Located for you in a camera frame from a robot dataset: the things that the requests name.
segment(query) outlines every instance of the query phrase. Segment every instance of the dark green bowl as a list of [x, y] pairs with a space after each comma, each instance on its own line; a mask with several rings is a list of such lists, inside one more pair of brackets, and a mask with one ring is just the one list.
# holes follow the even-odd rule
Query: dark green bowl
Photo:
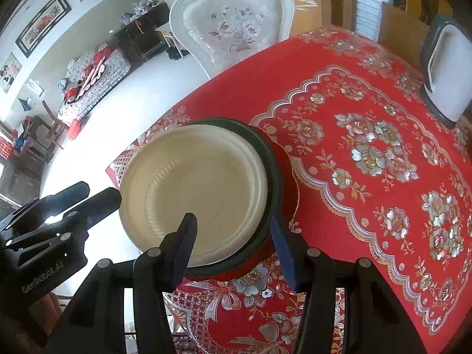
[[271, 235], [271, 218], [276, 212], [280, 211], [282, 206], [284, 184], [277, 158], [271, 146], [257, 132], [257, 130], [251, 128], [249, 125], [231, 118], [211, 117], [198, 121], [192, 121], [186, 125], [195, 124], [218, 126], [220, 128], [230, 130], [244, 138], [254, 147], [254, 149], [256, 149], [260, 159], [263, 162], [267, 176], [266, 207], [263, 216], [260, 219], [259, 226], [251, 238], [246, 242], [246, 244], [236, 253], [225, 258], [224, 260], [212, 263], [211, 265], [187, 268], [186, 270], [186, 276], [208, 278], [234, 270], [246, 262], [250, 257], [252, 257], [252, 255], [256, 254], [264, 246], [264, 243], [268, 238], [270, 238]]

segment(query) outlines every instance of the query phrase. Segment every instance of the stack of plates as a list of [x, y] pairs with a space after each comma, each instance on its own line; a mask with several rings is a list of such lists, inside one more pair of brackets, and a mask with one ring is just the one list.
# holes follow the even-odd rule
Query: stack of plates
[[244, 263], [270, 236], [282, 204], [277, 160], [256, 130], [210, 118], [158, 133], [128, 166], [120, 217], [142, 251], [194, 213], [198, 235], [186, 275], [216, 276]]

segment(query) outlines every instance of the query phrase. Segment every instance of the floral tablecloth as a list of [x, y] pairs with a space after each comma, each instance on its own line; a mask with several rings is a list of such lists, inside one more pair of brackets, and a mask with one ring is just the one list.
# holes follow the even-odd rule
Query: floral tablecloth
[[[439, 123], [419, 96], [421, 83], [382, 46], [317, 29], [207, 82], [108, 173], [119, 186], [156, 132], [191, 120], [232, 117], [263, 129], [285, 149], [297, 180], [291, 230], [335, 259], [371, 257], [428, 352], [439, 353], [472, 304], [472, 129], [465, 120], [455, 130]], [[336, 299], [332, 353], [342, 347], [343, 289]], [[274, 254], [233, 281], [187, 280], [166, 300], [205, 353], [287, 354], [304, 295], [286, 284]]]

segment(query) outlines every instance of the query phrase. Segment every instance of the metal screw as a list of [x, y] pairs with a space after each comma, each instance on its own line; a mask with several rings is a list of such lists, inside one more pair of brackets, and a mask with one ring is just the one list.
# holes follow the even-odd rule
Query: metal screw
[[160, 255], [162, 252], [160, 251], [160, 249], [158, 247], [153, 247], [153, 248], [150, 248], [148, 250], [148, 255], [150, 257], [157, 257], [158, 255]]
[[70, 238], [71, 234], [70, 233], [64, 233], [63, 235], [60, 236], [61, 241], [67, 241]]
[[322, 252], [319, 251], [316, 247], [311, 247], [306, 251], [310, 257], [319, 257]]
[[110, 264], [110, 260], [108, 258], [104, 258], [103, 260], [100, 260], [97, 262], [97, 266], [100, 269], [107, 267], [109, 264]]
[[371, 267], [372, 262], [368, 258], [361, 258], [359, 260], [359, 265], [361, 265], [363, 268], [369, 268]]

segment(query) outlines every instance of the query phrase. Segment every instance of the dark wooden cabinet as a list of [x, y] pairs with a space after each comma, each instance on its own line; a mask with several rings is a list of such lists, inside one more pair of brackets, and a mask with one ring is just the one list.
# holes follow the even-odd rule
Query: dark wooden cabinet
[[167, 49], [167, 43], [155, 29], [169, 21], [169, 7], [161, 3], [114, 34], [115, 41], [133, 63], [140, 66]]

